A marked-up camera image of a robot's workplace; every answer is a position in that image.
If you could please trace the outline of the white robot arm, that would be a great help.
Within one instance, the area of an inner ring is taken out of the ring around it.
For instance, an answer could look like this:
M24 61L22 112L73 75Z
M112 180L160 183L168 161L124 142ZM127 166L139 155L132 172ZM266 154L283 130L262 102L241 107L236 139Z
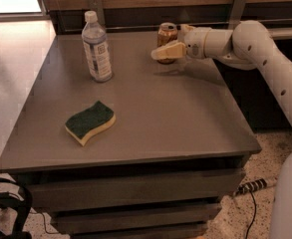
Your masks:
M151 51L155 60L215 59L227 66L256 68L292 126L292 62L277 48L271 33L258 21L238 23L230 30L181 26L182 39ZM292 239L292 152L278 176L269 239Z

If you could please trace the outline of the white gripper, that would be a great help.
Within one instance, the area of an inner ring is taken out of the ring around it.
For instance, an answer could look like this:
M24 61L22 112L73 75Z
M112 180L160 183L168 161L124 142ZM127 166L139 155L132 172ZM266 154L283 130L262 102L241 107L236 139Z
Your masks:
M154 49L150 55L154 60L179 59L186 53L194 59L205 59L204 46L210 32L210 28L194 27L188 24L181 24L178 31L178 40Z

